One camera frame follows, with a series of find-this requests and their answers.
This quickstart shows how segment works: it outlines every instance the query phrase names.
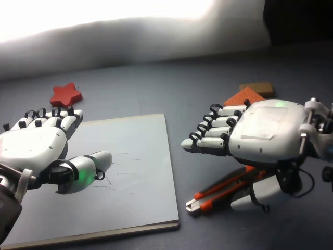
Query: red star-shaped block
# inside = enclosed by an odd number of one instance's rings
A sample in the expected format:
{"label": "red star-shaped block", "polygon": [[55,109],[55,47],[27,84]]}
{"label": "red star-shaped block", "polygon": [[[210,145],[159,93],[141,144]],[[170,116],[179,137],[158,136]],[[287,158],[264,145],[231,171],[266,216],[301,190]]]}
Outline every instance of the red star-shaped block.
{"label": "red star-shaped block", "polygon": [[68,108],[73,103],[82,100],[82,94],[77,91],[74,83],[69,83],[65,87],[54,87],[54,96],[50,99],[50,103],[53,107]]}

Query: wire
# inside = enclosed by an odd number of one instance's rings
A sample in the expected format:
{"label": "wire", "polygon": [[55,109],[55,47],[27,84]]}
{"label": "wire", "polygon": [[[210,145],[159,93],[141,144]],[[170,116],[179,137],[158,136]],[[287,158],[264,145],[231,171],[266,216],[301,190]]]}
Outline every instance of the wire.
{"label": "wire", "polygon": [[311,178],[312,186],[309,188],[309,190],[307,190],[307,191],[304,192],[303,194],[300,194],[300,195],[298,195],[298,196],[294,196],[294,198],[296,198],[296,199],[298,199],[298,198],[302,198],[302,197],[306,196],[307,194],[311,193],[311,191],[314,189],[315,184],[316,184],[316,182],[314,181],[313,176],[312,176],[309,172],[306,172],[306,171],[303,170],[303,169],[300,169],[300,171],[303,172],[303,173],[306,173],[306,174]]}

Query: robotic hand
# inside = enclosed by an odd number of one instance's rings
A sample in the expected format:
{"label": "robotic hand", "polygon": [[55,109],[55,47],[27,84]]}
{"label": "robotic hand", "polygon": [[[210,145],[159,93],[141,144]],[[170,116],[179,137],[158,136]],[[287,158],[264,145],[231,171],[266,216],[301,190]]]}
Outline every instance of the robotic hand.
{"label": "robotic hand", "polygon": [[109,152],[64,160],[71,138],[83,119],[81,110],[29,110],[0,135],[0,244],[19,217],[27,189],[58,185],[59,194],[85,189],[102,180],[112,164]]}
{"label": "robotic hand", "polygon": [[[231,203],[235,210],[262,207],[267,211],[270,205],[304,196],[314,187],[313,177],[300,169],[306,156],[333,159],[333,108],[327,109],[315,98],[305,106],[278,100],[251,105],[245,100],[243,106],[213,104],[210,110],[197,126],[198,131],[182,142],[183,149],[233,156],[238,162],[265,173],[265,179],[252,179],[248,194]],[[324,181],[333,181],[332,170],[324,168]],[[299,171],[307,173],[313,182],[300,195]]]}

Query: orange block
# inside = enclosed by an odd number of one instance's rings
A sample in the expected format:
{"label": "orange block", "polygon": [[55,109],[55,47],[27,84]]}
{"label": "orange block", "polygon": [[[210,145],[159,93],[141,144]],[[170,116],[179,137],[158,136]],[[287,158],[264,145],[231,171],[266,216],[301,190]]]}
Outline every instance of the orange block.
{"label": "orange block", "polygon": [[244,105],[243,102],[245,99],[249,100],[251,104],[266,100],[261,95],[253,91],[250,87],[246,87],[245,89],[231,97],[229,100],[225,101],[224,106]]}

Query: whiteboard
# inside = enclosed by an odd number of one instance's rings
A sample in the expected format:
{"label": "whiteboard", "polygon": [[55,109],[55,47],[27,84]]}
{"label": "whiteboard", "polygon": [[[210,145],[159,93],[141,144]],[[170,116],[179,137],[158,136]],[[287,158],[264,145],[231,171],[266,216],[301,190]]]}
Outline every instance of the whiteboard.
{"label": "whiteboard", "polygon": [[49,184],[28,190],[3,245],[30,242],[8,246],[18,248],[54,238],[50,242],[166,222],[178,225],[163,114],[84,122],[68,146],[66,159],[110,151],[113,163],[106,177],[75,194],[56,194],[56,185]]}

